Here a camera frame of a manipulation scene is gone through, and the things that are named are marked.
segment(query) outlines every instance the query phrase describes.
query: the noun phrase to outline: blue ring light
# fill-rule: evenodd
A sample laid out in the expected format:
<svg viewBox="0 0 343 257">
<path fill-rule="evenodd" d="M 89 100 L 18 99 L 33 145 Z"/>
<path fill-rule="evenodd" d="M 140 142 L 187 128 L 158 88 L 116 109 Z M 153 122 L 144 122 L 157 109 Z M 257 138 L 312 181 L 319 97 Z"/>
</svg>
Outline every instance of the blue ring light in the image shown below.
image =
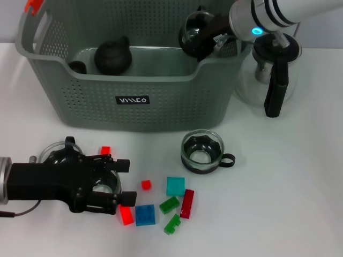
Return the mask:
<svg viewBox="0 0 343 257">
<path fill-rule="evenodd" d="M 254 35 L 262 35 L 263 34 L 263 29 L 261 29 L 260 27 L 256 27 L 256 28 L 253 28 L 251 30 L 251 32 L 254 34 Z"/>
</svg>

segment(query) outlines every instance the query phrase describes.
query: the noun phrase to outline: green lego brick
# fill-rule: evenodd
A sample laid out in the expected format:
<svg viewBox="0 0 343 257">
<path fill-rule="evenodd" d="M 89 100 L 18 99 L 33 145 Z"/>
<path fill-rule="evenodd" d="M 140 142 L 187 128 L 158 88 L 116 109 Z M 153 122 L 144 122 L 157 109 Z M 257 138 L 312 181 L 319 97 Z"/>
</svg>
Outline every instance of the green lego brick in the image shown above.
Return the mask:
<svg viewBox="0 0 343 257">
<path fill-rule="evenodd" d="M 169 221 L 169 223 L 166 225 L 165 227 L 165 233 L 167 235 L 169 234 L 173 234 L 175 232 L 175 226 L 179 226 L 181 224 L 180 221 L 180 216 L 178 216 L 177 214 L 174 215 L 173 218 L 171 218 L 171 220 Z"/>
<path fill-rule="evenodd" d="M 174 208 L 176 208 L 179 205 L 180 205 L 180 202 L 174 196 L 174 197 L 168 199 L 167 201 L 165 201 L 164 203 L 161 203 L 160 204 L 160 209 L 163 212 L 163 214 L 167 214 L 167 213 L 169 213 L 171 210 L 173 210 Z"/>
</svg>

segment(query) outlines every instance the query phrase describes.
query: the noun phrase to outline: gray plastic basket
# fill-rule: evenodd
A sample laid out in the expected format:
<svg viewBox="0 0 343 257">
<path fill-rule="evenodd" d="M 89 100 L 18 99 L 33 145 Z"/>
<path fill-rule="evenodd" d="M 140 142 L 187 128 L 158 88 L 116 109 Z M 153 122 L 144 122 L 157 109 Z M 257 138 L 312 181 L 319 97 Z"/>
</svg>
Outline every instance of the gray plastic basket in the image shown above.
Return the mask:
<svg viewBox="0 0 343 257">
<path fill-rule="evenodd" d="M 126 131 L 211 128 L 225 115 L 250 48 L 242 50 L 239 41 L 233 42 L 218 55 L 226 58 L 198 63 L 180 49 L 178 31 L 200 5 L 219 13 L 233 2 L 45 0 L 35 15 L 32 7 L 23 14 L 16 47 L 68 125 Z M 131 67 L 122 76 L 101 75 L 94 51 L 122 35 L 133 46 Z M 76 60 L 87 65 L 88 74 L 69 68 L 68 62 Z M 116 97 L 122 96 L 127 103 L 148 96 L 150 103 L 118 104 Z"/>
</svg>

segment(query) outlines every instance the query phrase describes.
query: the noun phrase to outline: cup handle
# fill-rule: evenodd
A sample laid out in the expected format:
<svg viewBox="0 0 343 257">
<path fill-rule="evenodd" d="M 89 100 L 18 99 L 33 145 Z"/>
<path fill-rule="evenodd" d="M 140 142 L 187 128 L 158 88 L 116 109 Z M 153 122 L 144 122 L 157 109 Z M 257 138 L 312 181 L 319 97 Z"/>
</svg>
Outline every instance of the cup handle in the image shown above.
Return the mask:
<svg viewBox="0 0 343 257">
<path fill-rule="evenodd" d="M 234 155 L 232 155 L 232 154 L 223 154 L 223 157 L 222 157 L 221 160 L 224 160 L 224 159 L 229 159 L 232 162 L 223 162 L 223 161 L 221 161 L 220 164 L 219 164 L 219 167 L 231 168 L 233 165 L 235 165 L 236 157 Z"/>
</svg>

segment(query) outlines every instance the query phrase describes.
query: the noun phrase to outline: red block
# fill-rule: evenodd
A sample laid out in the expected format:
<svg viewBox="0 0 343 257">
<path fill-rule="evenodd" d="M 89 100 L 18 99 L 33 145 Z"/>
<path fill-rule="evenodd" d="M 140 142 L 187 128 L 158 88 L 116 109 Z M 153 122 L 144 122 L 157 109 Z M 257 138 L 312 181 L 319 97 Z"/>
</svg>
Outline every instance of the red block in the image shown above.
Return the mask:
<svg viewBox="0 0 343 257">
<path fill-rule="evenodd" d="M 141 187 L 144 190 L 149 190 L 151 188 L 151 181 L 150 180 L 144 180 L 141 182 Z"/>
<path fill-rule="evenodd" d="M 194 191 L 186 189 L 183 197 L 180 217 L 189 218 L 191 214 L 192 202 L 193 202 Z"/>
<path fill-rule="evenodd" d="M 133 223 L 133 218 L 132 218 L 130 207 L 122 207 L 121 205 L 119 205 L 119 210 L 120 210 L 120 215 L 122 216 L 124 226 Z"/>
<path fill-rule="evenodd" d="M 111 154 L 111 148 L 109 146 L 103 146 L 101 147 L 100 154 Z"/>
</svg>

